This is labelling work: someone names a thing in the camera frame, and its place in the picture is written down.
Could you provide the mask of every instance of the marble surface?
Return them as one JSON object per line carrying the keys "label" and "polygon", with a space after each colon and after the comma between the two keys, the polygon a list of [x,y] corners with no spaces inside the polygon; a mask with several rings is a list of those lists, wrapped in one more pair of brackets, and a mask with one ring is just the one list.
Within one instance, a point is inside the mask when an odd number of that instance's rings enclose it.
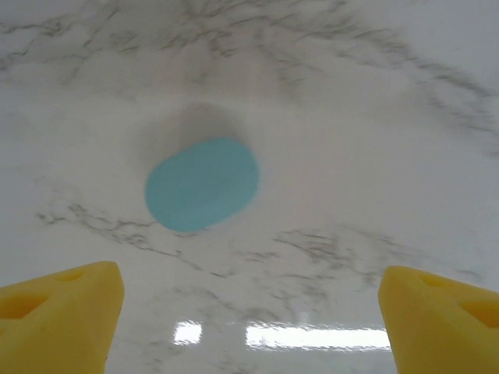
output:
{"label": "marble surface", "polygon": [[[395,373],[386,266],[499,289],[497,95],[362,2],[5,9],[0,285],[118,262],[107,373]],[[260,193],[168,231],[147,173],[210,136],[253,149]]]}

